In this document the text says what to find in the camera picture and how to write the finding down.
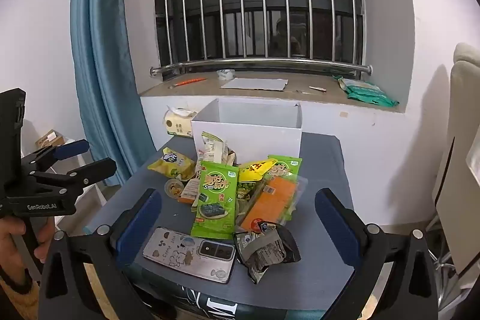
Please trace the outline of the person's left hand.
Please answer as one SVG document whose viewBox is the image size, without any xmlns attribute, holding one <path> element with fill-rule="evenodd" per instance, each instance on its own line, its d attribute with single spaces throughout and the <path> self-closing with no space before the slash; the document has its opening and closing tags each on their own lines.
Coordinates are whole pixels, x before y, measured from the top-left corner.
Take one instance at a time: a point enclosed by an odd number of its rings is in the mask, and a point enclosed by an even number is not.
<svg viewBox="0 0 480 320">
<path fill-rule="evenodd" d="M 26 281 L 24 261 L 15 239 L 20 238 L 26 231 L 22 220 L 12 216 L 1 219 L 1 268 L 9 279 L 17 284 L 24 285 Z M 50 243 L 55 234 L 55 219 L 47 218 L 45 224 L 37 232 L 38 247 L 34 257 L 42 264 L 47 260 Z"/>
</svg>

